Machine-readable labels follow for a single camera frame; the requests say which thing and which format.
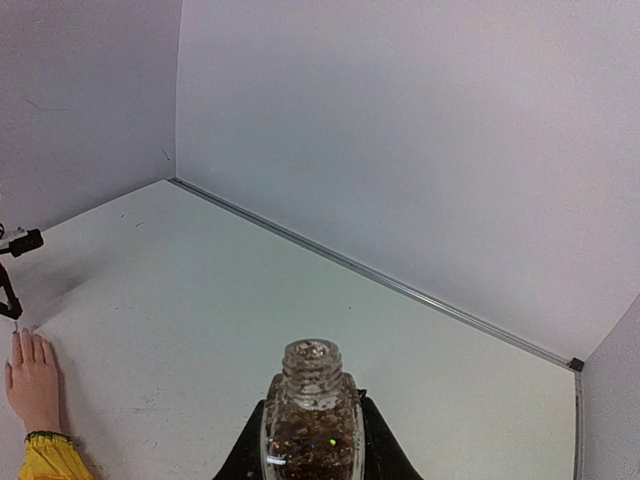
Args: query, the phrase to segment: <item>human hand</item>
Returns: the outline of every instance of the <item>human hand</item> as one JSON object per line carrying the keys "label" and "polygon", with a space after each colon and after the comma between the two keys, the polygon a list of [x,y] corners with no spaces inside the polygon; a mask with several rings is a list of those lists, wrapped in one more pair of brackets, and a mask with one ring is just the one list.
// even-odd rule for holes
{"label": "human hand", "polygon": [[28,330],[14,333],[5,382],[9,405],[24,422],[27,433],[62,433],[58,370],[49,342]]}

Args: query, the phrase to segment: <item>finger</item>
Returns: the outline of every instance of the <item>finger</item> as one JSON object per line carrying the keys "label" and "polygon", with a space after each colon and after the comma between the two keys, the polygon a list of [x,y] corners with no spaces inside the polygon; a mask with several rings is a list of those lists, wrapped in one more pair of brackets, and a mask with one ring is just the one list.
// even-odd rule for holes
{"label": "finger", "polygon": [[7,387],[7,392],[13,388],[13,369],[9,363],[4,364],[4,384]]}
{"label": "finger", "polygon": [[18,332],[13,334],[13,355],[11,357],[11,364],[14,367],[22,365],[22,346],[20,345],[20,334]]}
{"label": "finger", "polygon": [[53,354],[53,348],[51,348],[51,344],[45,339],[42,339],[42,351],[44,353],[44,363],[55,366],[56,357]]}
{"label": "finger", "polygon": [[44,363],[44,350],[42,349],[42,337],[33,336],[33,359],[36,363]]}
{"label": "finger", "polygon": [[31,333],[26,328],[20,334],[20,346],[22,347],[22,361],[33,362],[33,341]]}

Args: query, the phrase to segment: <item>yellow fabric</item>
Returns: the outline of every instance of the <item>yellow fabric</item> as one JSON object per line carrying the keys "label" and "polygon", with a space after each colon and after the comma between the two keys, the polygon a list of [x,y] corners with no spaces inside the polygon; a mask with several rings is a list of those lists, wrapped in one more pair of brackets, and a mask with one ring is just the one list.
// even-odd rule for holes
{"label": "yellow fabric", "polygon": [[20,480],[94,480],[66,437],[37,434],[27,439]]}

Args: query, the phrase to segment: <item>transparent jar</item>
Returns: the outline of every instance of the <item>transparent jar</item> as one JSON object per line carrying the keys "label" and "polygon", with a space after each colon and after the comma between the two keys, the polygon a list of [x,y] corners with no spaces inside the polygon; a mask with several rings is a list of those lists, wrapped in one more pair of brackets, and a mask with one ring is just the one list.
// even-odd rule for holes
{"label": "transparent jar", "polygon": [[362,409],[338,346],[301,340],[287,346],[282,364],[262,418],[264,480],[362,480]]}

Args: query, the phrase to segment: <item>table surface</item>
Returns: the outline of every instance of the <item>table surface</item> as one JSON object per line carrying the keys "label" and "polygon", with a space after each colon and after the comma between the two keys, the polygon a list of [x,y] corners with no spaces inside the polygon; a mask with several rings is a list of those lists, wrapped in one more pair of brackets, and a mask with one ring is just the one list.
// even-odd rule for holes
{"label": "table surface", "polygon": [[[3,258],[64,371],[99,478],[210,479],[287,343],[328,338],[425,479],[570,480],[572,372],[288,242],[168,182]],[[0,320],[0,353],[12,324]],[[0,398],[0,478],[23,431]]]}

